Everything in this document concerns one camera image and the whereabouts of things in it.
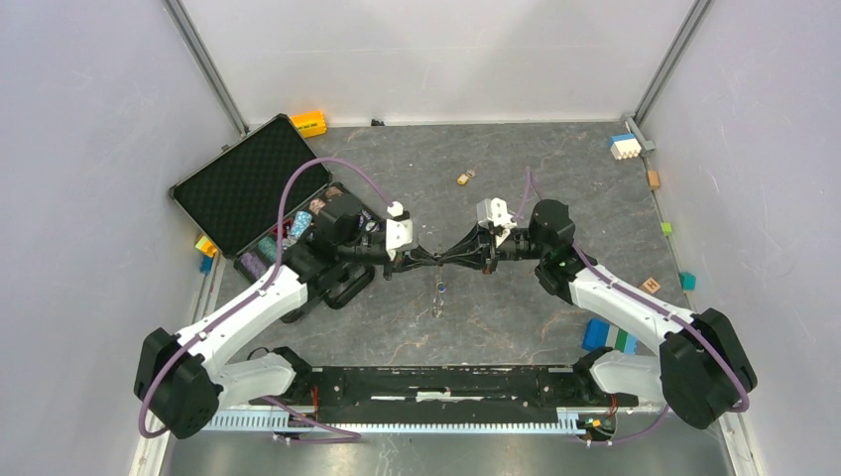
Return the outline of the large metal keyring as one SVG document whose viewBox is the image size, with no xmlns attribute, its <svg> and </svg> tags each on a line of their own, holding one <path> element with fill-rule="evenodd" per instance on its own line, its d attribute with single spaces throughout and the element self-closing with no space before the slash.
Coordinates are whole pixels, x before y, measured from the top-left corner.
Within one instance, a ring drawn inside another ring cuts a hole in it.
<svg viewBox="0 0 841 476">
<path fill-rule="evenodd" d="M 433 301 L 431 306 L 431 315 L 433 317 L 441 317 L 445 303 L 445 294 L 447 292 L 447 283 L 442 277 L 435 279 Z"/>
</svg>

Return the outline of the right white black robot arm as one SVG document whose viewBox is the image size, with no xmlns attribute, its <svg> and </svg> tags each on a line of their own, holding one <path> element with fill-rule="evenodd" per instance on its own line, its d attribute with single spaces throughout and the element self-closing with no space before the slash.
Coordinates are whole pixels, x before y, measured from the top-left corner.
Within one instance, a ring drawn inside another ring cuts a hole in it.
<svg viewBox="0 0 841 476">
<path fill-rule="evenodd" d="M 641 356 L 602 347 L 585 356 L 572 389 L 586 405 L 610 394 L 633 395 L 665 403 L 698 429 L 746 412 L 758 378 L 731 320 L 713 307 L 695 312 L 629 285 L 586 255 L 574 233 L 568 207 L 558 200 L 540 200 L 528 226 L 520 227 L 504 200 L 485 199 L 474 228 L 435 259 L 484 274 L 502 261 L 534 260 L 548 294 L 607 319 L 651 350 Z"/>
</svg>

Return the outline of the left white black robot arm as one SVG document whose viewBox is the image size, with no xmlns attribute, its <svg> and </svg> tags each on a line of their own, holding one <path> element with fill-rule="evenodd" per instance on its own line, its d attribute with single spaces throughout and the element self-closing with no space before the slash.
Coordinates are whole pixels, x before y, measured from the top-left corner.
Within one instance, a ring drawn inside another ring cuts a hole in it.
<svg viewBox="0 0 841 476">
<path fill-rule="evenodd" d="M 294 405 L 309 396 L 310 375 L 278 353 L 230 360 L 270 324 L 323 300 L 347 266 L 392 271 L 416 249 L 411 215 L 399 202 L 369 226 L 361 223 L 363 210 L 348 193 L 325 199 L 301 236 L 280 247 L 277 263 L 245 292 L 178 332 L 158 328 L 145 337 L 134 383 L 142 436 L 170 432 L 184 439 L 228 407 L 274 396 Z"/>
</svg>

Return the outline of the blue green white block stack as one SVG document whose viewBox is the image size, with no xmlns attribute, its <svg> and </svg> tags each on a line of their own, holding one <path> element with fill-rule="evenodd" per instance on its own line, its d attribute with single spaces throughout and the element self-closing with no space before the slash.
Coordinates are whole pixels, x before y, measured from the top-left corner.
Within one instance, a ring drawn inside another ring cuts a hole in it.
<svg viewBox="0 0 841 476">
<path fill-rule="evenodd" d="M 638 339 L 635 336 L 599 318 L 592 318 L 585 327 L 581 347 L 585 351 L 610 347 L 625 354 L 635 355 L 637 345 Z"/>
</svg>

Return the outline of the black poker chip case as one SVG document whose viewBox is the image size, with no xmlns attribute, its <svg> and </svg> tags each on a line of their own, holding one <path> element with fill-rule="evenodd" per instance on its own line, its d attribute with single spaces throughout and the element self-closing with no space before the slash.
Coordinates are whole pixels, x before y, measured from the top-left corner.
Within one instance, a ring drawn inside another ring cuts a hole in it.
<svg viewBox="0 0 841 476">
<path fill-rule="evenodd" d="M 171 187 L 170 197 L 254 284 L 274 265 L 278 244 L 289 241 L 296 212 L 314 214 L 322 203 L 347 190 L 325 166 L 314 166 L 295 181 L 280 218 L 286 183 L 314 157 L 290 117 L 279 114 Z M 284 323 L 299 320 L 320 303 L 344 307 L 376 276 L 372 265 L 341 263 L 327 255 L 312 226 L 302 239 L 283 259 L 304 279 L 307 301 L 285 314 Z"/>
</svg>

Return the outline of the orange toy block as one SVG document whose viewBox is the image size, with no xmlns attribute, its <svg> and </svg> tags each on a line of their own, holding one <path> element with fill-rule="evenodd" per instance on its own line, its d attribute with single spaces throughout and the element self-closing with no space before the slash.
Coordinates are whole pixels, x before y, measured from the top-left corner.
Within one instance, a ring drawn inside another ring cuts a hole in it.
<svg viewBox="0 0 841 476">
<path fill-rule="evenodd" d="M 320 110 L 294 115 L 290 117 L 290 120 L 304 138 L 324 135 L 327 132 L 326 119 Z"/>
</svg>

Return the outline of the wooden letter cube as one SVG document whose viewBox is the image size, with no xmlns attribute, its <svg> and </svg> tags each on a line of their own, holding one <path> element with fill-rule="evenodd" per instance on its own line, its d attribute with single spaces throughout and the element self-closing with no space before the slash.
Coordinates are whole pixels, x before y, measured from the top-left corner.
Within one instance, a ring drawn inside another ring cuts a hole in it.
<svg viewBox="0 0 841 476">
<path fill-rule="evenodd" d="M 640 289 L 650 295 L 655 295 L 661 289 L 661 284 L 655 278 L 647 278 L 640 284 Z"/>
</svg>

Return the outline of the blue white toy block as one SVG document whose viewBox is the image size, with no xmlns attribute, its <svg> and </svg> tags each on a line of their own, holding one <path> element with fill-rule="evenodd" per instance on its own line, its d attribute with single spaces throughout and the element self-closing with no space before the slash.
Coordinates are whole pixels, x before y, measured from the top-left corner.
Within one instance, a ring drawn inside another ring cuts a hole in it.
<svg viewBox="0 0 841 476">
<path fill-rule="evenodd" d="M 631 133 L 612 136 L 610 139 L 610 152 L 618 161 L 637 158 L 642 149 L 641 143 Z"/>
</svg>

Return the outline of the small brown wooden block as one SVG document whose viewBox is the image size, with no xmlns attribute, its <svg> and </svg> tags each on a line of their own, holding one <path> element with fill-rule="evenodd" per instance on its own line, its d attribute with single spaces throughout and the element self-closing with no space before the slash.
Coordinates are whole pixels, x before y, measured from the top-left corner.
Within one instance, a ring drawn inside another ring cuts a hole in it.
<svg viewBox="0 0 841 476">
<path fill-rule="evenodd" d="M 661 186 L 660 175 L 657 171 L 649 170 L 647 171 L 647 180 L 650 187 L 650 190 L 657 190 Z"/>
</svg>

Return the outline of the yellow orange blue block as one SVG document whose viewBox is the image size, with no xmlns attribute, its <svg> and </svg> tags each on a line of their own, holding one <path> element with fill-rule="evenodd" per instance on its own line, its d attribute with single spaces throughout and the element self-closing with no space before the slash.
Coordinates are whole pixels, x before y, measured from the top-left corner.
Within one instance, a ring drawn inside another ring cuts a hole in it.
<svg viewBox="0 0 841 476">
<path fill-rule="evenodd" d="M 200 235 L 194 244 L 194 248 L 201 255 L 199 271 L 204 275 L 209 274 L 218 253 L 216 245 L 206 235 Z"/>
</svg>

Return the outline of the small teal cube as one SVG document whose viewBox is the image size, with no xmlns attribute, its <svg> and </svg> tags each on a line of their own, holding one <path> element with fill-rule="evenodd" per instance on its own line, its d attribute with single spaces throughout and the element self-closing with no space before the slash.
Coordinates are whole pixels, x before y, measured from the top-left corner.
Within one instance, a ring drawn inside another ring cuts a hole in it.
<svg viewBox="0 0 841 476">
<path fill-rule="evenodd" d="M 681 271 L 681 272 L 678 273 L 678 278 L 679 278 L 681 288 L 685 292 L 692 292 L 692 291 L 695 290 L 695 288 L 696 288 L 696 277 L 695 277 L 694 274 L 692 274 L 690 272 L 687 272 L 687 271 Z"/>
</svg>

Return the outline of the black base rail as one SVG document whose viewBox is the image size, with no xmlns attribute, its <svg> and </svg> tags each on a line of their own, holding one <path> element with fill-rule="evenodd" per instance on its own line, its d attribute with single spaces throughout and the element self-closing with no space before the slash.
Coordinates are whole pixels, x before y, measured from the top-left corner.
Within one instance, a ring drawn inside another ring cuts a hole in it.
<svg viewBox="0 0 841 476">
<path fill-rule="evenodd" d="M 549 423 L 564 409 L 635 407 L 569 366 L 312 368 L 280 396 L 324 423 Z"/>
</svg>

